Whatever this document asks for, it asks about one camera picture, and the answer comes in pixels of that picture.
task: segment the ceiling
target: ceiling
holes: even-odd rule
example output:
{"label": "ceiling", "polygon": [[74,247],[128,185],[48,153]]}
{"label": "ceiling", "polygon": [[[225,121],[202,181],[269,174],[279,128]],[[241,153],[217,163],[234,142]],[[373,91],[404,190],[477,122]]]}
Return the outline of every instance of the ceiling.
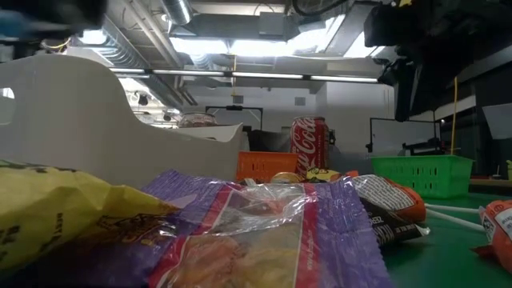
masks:
{"label": "ceiling", "polygon": [[[143,25],[149,28],[152,33],[152,38],[141,27],[141,23],[138,22],[137,17],[134,16],[127,5],[130,5],[125,0],[110,0],[107,10],[107,17],[112,24],[114,24],[121,35],[126,38],[127,42],[125,46],[132,46],[131,48],[136,50],[136,53],[142,58],[142,62],[146,63],[144,68],[152,69],[172,69],[177,68],[173,61],[170,61],[168,55],[163,55],[162,49],[159,49],[154,44],[155,39],[158,40],[157,33],[164,35],[168,39],[168,23],[162,19],[165,14],[161,7],[160,0],[138,0],[143,7],[137,6],[131,3],[132,7],[139,16],[139,20],[143,21]],[[304,23],[305,19],[300,18],[294,14],[293,10],[290,10],[289,0],[267,0],[266,4],[261,4],[259,0],[190,0],[190,4],[194,9],[194,18],[200,15],[203,19],[212,19],[212,22],[206,22],[208,26],[219,25],[213,21],[226,21],[226,25],[229,25],[234,19],[241,21],[242,23],[247,20],[253,21],[258,18],[261,12],[272,12],[275,13],[287,11],[290,18],[296,22]],[[249,72],[272,72],[272,73],[300,73],[300,74],[321,74],[321,75],[348,75],[348,76],[359,76],[376,78],[381,67],[375,64],[371,58],[342,58],[344,53],[349,49],[355,38],[362,32],[362,25],[366,16],[368,15],[372,5],[353,6],[351,10],[341,11],[334,10],[322,16],[322,19],[318,21],[325,21],[328,18],[337,16],[336,13],[346,13],[345,18],[339,28],[333,31],[332,40],[328,42],[325,51],[321,53],[308,53],[298,54],[289,57],[243,57],[237,56],[236,58],[236,69],[241,71]],[[142,10],[146,10],[154,23],[158,31],[153,29],[154,26],[144,19]],[[393,55],[392,50],[384,50],[389,55]],[[98,58],[91,56],[90,52],[79,52],[75,51],[81,57],[94,58],[94,60],[101,62],[102,57]],[[194,63],[191,61],[190,56],[185,53],[174,54],[178,59],[178,62],[182,63],[185,68],[197,69]],[[212,63],[221,70],[228,70],[234,66],[234,58],[226,56],[224,54],[212,54],[210,56]],[[176,87],[176,81],[174,76],[159,76],[160,79],[168,87]],[[316,93],[322,86],[321,82],[308,82],[308,81],[294,81],[294,80],[275,80],[275,79],[260,79],[260,78],[239,78],[236,81],[237,86],[247,87],[270,87],[270,88],[303,88],[309,89],[310,93]],[[218,79],[218,78],[204,78],[204,77],[185,77],[182,87],[179,89],[186,89],[192,86],[207,86],[214,88],[216,86],[231,86],[229,79]]]}

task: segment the coca-cola can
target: coca-cola can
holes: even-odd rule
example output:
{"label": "coca-cola can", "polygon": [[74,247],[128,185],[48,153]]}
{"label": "coca-cola can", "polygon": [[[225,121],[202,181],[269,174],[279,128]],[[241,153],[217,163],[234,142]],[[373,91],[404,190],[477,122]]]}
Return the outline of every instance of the coca-cola can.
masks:
{"label": "coca-cola can", "polygon": [[296,118],[290,138],[290,151],[298,154],[297,174],[305,177],[309,168],[328,168],[329,127],[323,117]]}

